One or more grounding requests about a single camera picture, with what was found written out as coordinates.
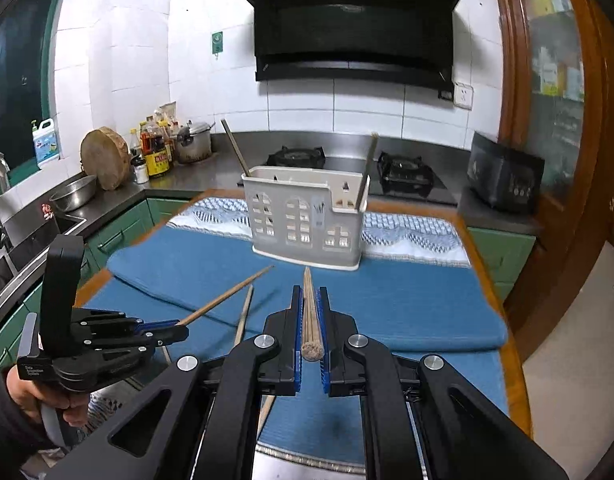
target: metal screw cap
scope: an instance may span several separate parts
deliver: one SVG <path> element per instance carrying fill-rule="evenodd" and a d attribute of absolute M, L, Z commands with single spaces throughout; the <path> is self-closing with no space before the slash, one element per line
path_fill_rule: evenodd
<path fill-rule="evenodd" d="M 428 355 L 423 364 L 430 370 L 440 370 L 445 365 L 445 361 L 440 355 Z"/>
<path fill-rule="evenodd" d="M 364 348 L 369 343 L 369 339 L 362 334 L 354 334 L 349 336 L 347 342 L 354 348 Z"/>
<path fill-rule="evenodd" d="M 254 345 L 258 348 L 269 348 L 274 344 L 274 336 L 269 334 L 261 334 L 257 338 L 254 339 Z"/>
<path fill-rule="evenodd" d="M 185 355 L 182 356 L 176 366 L 178 366 L 179 370 L 183 370 L 184 372 L 189 372 L 196 368 L 198 365 L 198 359 L 196 359 L 193 355 Z"/>

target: stove burner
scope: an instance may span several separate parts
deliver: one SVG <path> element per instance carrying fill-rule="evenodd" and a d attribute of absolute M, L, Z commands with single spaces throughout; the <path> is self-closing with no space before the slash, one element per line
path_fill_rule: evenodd
<path fill-rule="evenodd" d="M 322 170 L 325 166 L 325 152 L 322 148 L 312 150 L 309 148 L 289 149 L 283 146 L 282 150 L 269 156 L 266 165 Z"/>
<path fill-rule="evenodd" d="M 427 198 L 434 187 L 434 172 L 422 158 L 381 153 L 378 175 L 385 193 L 415 193 Z"/>

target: range hood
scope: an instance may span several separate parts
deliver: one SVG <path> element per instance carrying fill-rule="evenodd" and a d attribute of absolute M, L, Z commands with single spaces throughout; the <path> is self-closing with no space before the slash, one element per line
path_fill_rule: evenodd
<path fill-rule="evenodd" d="M 247 0 L 257 80 L 361 78 L 453 95 L 459 0 Z"/>

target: plastic jug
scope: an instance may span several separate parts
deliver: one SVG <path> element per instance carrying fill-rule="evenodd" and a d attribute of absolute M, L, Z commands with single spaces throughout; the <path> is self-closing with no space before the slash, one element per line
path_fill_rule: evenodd
<path fill-rule="evenodd" d="M 58 150 L 58 137 L 56 127 L 52 119 L 40 123 L 40 127 L 34 131 L 34 149 L 38 168 L 42 168 L 48 162 L 60 157 Z"/>

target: glass cabinet door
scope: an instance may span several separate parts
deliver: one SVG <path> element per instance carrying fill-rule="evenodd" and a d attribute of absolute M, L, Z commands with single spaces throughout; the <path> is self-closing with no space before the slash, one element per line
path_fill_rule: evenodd
<path fill-rule="evenodd" d="M 570 0 L 522 0 L 531 55 L 525 150 L 545 159 L 541 191 L 564 203 L 582 134 L 584 76 Z"/>

